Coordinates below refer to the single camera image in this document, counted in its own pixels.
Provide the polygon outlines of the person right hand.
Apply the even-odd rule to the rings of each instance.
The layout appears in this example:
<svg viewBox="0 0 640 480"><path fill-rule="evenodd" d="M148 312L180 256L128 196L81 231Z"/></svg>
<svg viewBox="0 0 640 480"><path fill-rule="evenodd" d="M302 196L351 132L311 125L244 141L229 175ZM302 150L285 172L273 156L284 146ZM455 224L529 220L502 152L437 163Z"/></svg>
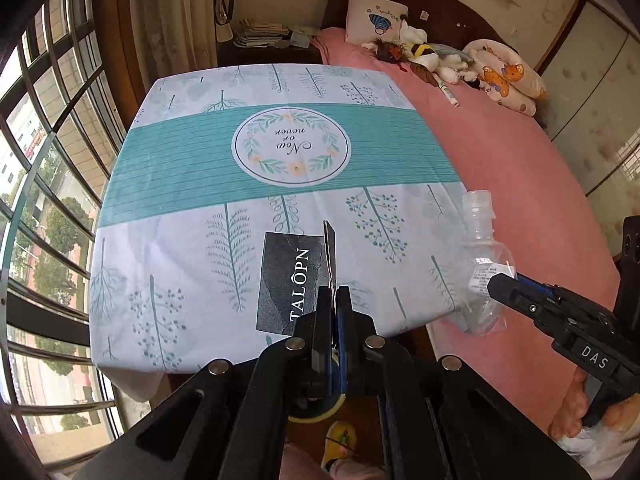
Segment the person right hand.
<svg viewBox="0 0 640 480"><path fill-rule="evenodd" d="M582 430L582 418L588 408L588 398L584 391L587 373L577 367L567 389L559 411L554 415L548 428L548 435L557 441L562 437L574 438ZM601 422L608 428L624 434L639 416L639 396L635 394L623 402L610 406Z"/></svg>

